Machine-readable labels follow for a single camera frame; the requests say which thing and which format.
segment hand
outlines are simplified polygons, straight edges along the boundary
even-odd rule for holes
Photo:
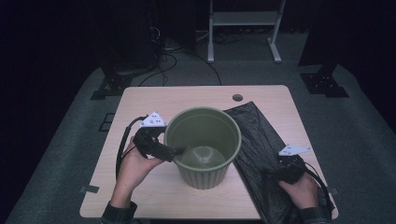
[[[318,207],[318,184],[311,175],[304,173],[300,180],[293,185],[285,181],[279,181],[278,184],[289,194],[293,203],[300,210]]]
[[[154,167],[163,163],[157,158],[144,158],[134,147],[133,139],[134,137],[131,137],[128,147],[123,152],[119,177],[110,200],[110,204],[118,208],[128,208],[134,189]]]

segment green bucket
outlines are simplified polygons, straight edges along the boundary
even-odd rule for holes
[[[177,114],[168,124],[164,143],[184,147],[174,158],[184,181],[196,189],[212,189],[221,183],[241,147],[235,121],[212,107],[194,107]]]

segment sleeve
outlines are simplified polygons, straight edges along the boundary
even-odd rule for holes
[[[129,208],[117,208],[107,204],[105,212],[100,219],[101,224],[130,224],[134,219],[137,205],[131,202]]]
[[[328,224],[332,223],[329,211],[323,207],[305,208],[300,211],[304,224]]]

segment gray carpet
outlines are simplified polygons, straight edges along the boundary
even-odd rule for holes
[[[222,85],[285,85],[302,118],[322,171],[331,189],[339,217],[333,223],[396,223],[396,136],[361,91],[356,78],[338,66],[333,73],[349,98],[310,95],[298,67],[306,34],[280,34],[276,44],[282,64],[275,64],[266,44],[268,35],[244,35],[231,45],[215,45],[215,63]],[[177,65],[165,72],[166,86],[219,85],[214,70],[199,58],[173,53]],[[206,45],[197,53],[205,58]],[[162,68],[174,59],[162,56]],[[150,74],[134,78],[137,86]],[[98,223],[79,215],[84,194],[106,140],[98,129],[106,113],[116,112],[119,96],[91,101],[104,78],[92,72],[64,116],[7,223]],[[163,76],[151,77],[142,86],[161,86]]]

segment wooden table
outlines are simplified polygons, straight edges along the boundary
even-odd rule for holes
[[[236,102],[235,94],[243,96]],[[253,101],[273,125],[286,144],[311,147],[304,125],[285,86],[205,86],[205,87],[132,87],[125,90],[111,125],[91,186],[97,193],[87,192],[80,214],[100,217],[105,211],[116,183],[116,156],[125,127],[135,118],[160,113],[169,122],[174,115],[195,106],[211,106],[221,110]],[[131,130],[133,135],[139,125]],[[315,152],[301,155],[312,164],[325,182]],[[213,189],[189,187],[173,162],[165,162],[152,170],[132,196],[138,204],[136,218],[187,219],[260,219],[248,191],[231,164],[224,180]],[[338,216],[335,208],[332,217]]]

